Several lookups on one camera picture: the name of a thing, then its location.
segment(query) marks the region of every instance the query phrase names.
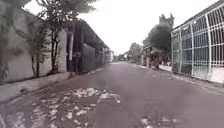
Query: asphalt road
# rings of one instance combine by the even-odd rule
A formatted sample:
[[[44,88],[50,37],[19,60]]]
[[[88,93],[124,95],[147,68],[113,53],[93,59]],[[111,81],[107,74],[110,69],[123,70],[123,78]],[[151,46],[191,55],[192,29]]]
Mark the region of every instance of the asphalt road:
[[[19,97],[3,128],[223,128],[224,96],[124,62]]]

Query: tree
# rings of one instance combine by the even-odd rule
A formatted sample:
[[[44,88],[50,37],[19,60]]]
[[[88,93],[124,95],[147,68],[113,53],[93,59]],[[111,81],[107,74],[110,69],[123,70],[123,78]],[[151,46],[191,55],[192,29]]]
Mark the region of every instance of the tree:
[[[156,47],[166,54],[171,50],[171,31],[174,25],[174,17],[170,14],[166,18],[164,14],[159,17],[159,24],[151,29],[148,37],[143,40],[143,44]]]
[[[132,43],[130,50],[128,51],[128,59],[134,61],[134,63],[141,62],[141,46],[137,43]]]
[[[26,23],[28,32],[23,32],[15,26],[13,28],[19,36],[26,39],[31,56],[33,75],[38,78],[40,76],[40,64],[44,63],[44,60],[47,58],[46,52],[49,45],[49,42],[46,40],[47,27],[42,20],[38,18],[33,19],[28,16],[26,16]]]
[[[96,0],[36,0],[44,8],[40,17],[44,16],[44,21],[48,24],[51,39],[51,62],[52,70],[50,74],[58,72],[57,58],[60,42],[60,32],[68,27],[68,22],[72,22],[75,27],[75,21],[80,13],[88,13],[95,8],[90,3]]]

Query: building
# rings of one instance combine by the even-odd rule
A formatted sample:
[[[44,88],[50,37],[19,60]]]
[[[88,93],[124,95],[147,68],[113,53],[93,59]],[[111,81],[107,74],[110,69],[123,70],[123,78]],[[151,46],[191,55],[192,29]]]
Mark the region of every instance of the building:
[[[109,63],[110,49],[84,20],[72,24],[67,38],[68,71],[86,73]]]
[[[114,61],[114,52],[110,51],[110,62]]]
[[[224,0],[176,27],[171,35],[173,72],[224,83]]]

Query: roof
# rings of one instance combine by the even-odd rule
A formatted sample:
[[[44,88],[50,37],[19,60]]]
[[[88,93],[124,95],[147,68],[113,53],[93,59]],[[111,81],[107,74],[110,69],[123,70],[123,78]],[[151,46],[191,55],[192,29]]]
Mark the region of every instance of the roof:
[[[99,45],[103,46],[104,48],[109,48],[100,38],[99,36],[94,32],[94,30],[89,26],[89,24],[85,20],[78,20],[76,22],[77,25],[79,25],[84,31],[85,40],[88,45],[97,47]]]
[[[219,1],[215,2],[215,3],[212,4],[211,6],[205,8],[204,10],[202,10],[201,12],[199,12],[198,14],[196,14],[196,15],[194,15],[193,17],[189,18],[189,19],[188,19],[187,21],[185,21],[183,24],[181,24],[181,25],[175,27],[173,30],[175,30],[175,29],[177,29],[177,28],[183,26],[184,24],[187,24],[188,22],[190,22],[190,21],[196,19],[197,17],[200,17],[200,16],[206,14],[206,13],[209,12],[209,11],[212,11],[214,8],[218,7],[219,5],[221,5],[221,4],[223,4],[223,3],[224,3],[224,0],[219,0]]]

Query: concrete wall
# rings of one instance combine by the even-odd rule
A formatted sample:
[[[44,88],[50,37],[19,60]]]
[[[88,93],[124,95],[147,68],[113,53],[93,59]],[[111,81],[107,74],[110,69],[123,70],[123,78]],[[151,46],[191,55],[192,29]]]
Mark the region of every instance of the concrete wall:
[[[4,23],[4,15],[7,14],[7,9],[11,8],[12,6],[1,1],[0,0],[0,25]],[[23,32],[28,32],[28,26],[26,22],[26,15],[29,15],[29,17],[33,17],[31,14],[28,14],[27,12],[20,10],[20,9],[13,9],[12,11],[13,15],[13,25],[16,29],[22,30]],[[9,32],[7,33],[7,50],[10,49],[19,49],[20,54],[18,55],[10,55],[10,57],[7,58],[7,77],[3,80],[3,82],[11,82],[11,81],[18,81],[23,80],[27,78],[33,77],[33,71],[31,66],[31,56],[28,52],[29,46],[24,38],[19,36],[15,30],[13,25],[11,25],[8,29]],[[60,51],[60,71],[66,71],[66,44],[67,44],[67,36],[66,32],[63,31],[60,34],[61,36],[61,42],[59,44],[59,47],[61,49]],[[48,54],[48,59],[45,60],[43,64],[40,65],[40,75],[44,76],[51,70],[51,58],[50,58],[50,52]]]

